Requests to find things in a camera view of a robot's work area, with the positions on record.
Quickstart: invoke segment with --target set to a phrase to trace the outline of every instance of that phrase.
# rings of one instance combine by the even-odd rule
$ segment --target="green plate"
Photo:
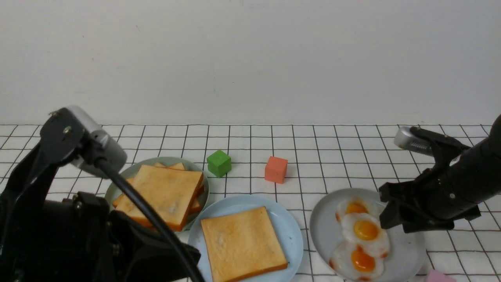
[[[152,166],[155,163],[161,163],[161,164],[168,166],[168,167],[175,165],[177,163],[183,163],[184,167],[188,171],[200,171],[200,172],[202,171],[197,165],[195,165],[194,163],[192,163],[190,161],[184,160],[184,159],[175,158],[175,157],[159,157],[159,158],[152,158],[152,159],[144,160],[142,162],[138,162],[138,163],[134,164],[133,166],[124,170],[120,175],[126,179],[135,177],[137,172],[141,168],[141,165]],[[207,199],[209,197],[209,193],[210,193],[209,180],[205,174],[203,175],[202,183],[204,186],[204,191],[200,196],[198,196],[198,201],[200,202],[200,205],[202,206],[202,210],[204,210],[205,206],[207,204]],[[118,198],[118,196],[120,196],[120,195],[122,195],[122,191],[120,189],[118,189],[118,187],[115,184],[112,183],[108,187],[108,190],[106,191],[106,194],[104,195],[104,198],[110,204],[111,209],[114,209],[113,205],[112,205],[113,201],[116,198]],[[199,213],[194,213],[194,214],[188,215],[188,219],[186,220],[186,225],[184,226],[183,230],[190,228],[191,225],[193,224],[193,222],[195,221],[195,218],[198,215],[199,215]]]

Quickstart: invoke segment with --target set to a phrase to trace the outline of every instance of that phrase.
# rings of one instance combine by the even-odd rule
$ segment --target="fried egg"
[[[338,204],[336,219],[341,222],[343,217],[351,213],[368,213],[379,218],[381,207],[374,202],[368,202],[359,198],[347,199]]]
[[[343,237],[362,247],[372,257],[385,258],[390,253],[390,239],[379,220],[366,213],[350,213],[341,220]]]
[[[342,242],[332,252],[329,265],[339,275],[352,280],[371,281],[383,274],[383,259],[364,253],[360,246]]]

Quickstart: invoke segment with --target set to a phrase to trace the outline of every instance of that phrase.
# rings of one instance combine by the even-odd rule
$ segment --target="plate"
[[[212,282],[209,258],[207,256],[207,246],[203,237],[200,221],[204,218],[218,217],[233,213],[238,213],[258,207],[265,206],[273,224],[273,228],[279,239],[285,257],[289,262],[287,269],[273,271],[251,278],[244,279],[245,282],[289,282],[298,271],[301,259],[303,258],[303,236],[298,223],[294,217],[281,205],[266,198],[242,195],[225,198],[210,205],[200,213],[193,223],[189,233],[188,244],[200,251],[201,258],[198,268],[202,272],[206,282]]]
[[[127,168],[126,170],[122,171],[120,173],[120,175],[123,178],[135,177],[137,172],[141,168],[141,165],[152,166],[155,163],[161,163],[165,166],[172,166],[172,165],[175,165],[177,163],[183,163],[184,167],[188,171],[202,171],[196,164],[194,164],[190,161],[184,160],[184,159],[175,158],[175,157],[158,157],[158,158],[152,158],[152,159],[144,160],[142,162],[138,162],[138,163],[132,165],[131,167]],[[202,210],[203,210],[205,208],[205,205],[207,204],[207,198],[209,197],[209,193],[210,193],[209,180],[205,174],[203,174],[202,183],[204,186],[204,191],[200,196],[198,196],[198,201],[200,202],[200,205],[202,206]],[[104,198],[110,204],[110,209],[114,209],[112,203],[120,195],[122,195],[122,191],[120,189],[118,189],[118,187],[115,184],[113,184],[113,183],[110,184],[110,186],[108,187],[108,190],[106,190],[106,194],[104,195]],[[190,226],[193,224],[193,221],[195,220],[195,218],[197,217],[198,214],[200,214],[200,213],[188,215],[188,218],[186,220],[186,225],[184,226],[183,230],[190,228]]]
[[[384,206],[377,192],[349,188],[326,195],[313,208],[310,218],[313,246],[327,266],[335,247],[344,240],[341,235],[341,225],[335,216],[337,206],[339,202],[353,197],[377,202]],[[424,263],[426,257],[424,235],[423,233],[405,234],[401,225],[388,229],[386,232],[390,238],[390,254],[384,260],[383,274],[372,282],[407,281],[418,273]]]

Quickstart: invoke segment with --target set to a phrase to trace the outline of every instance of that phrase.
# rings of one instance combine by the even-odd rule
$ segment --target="robotic arm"
[[[435,166],[413,181],[379,188],[381,201],[388,202],[380,215],[382,228],[450,230],[454,220],[479,217],[478,204],[501,192],[501,115],[489,137],[472,148],[417,127],[401,128],[395,144],[433,156]]]
[[[198,250],[182,244],[118,174],[124,151],[81,108],[54,112],[40,136],[0,195],[0,281],[203,281]],[[94,194],[45,200],[58,168],[68,163],[110,178],[164,232],[110,212]]]

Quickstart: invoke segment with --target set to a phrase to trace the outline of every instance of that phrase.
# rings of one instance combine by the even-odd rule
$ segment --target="black cable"
[[[136,205],[136,207],[146,216],[153,224],[157,231],[167,240],[172,248],[177,253],[184,269],[189,273],[189,277],[193,282],[204,282],[205,280],[196,266],[195,261],[189,255],[188,251],[183,247],[179,238],[170,230],[163,219],[146,202],[146,200],[134,189],[118,172],[116,172],[106,159],[97,159],[94,165],[106,174],[110,180]]]

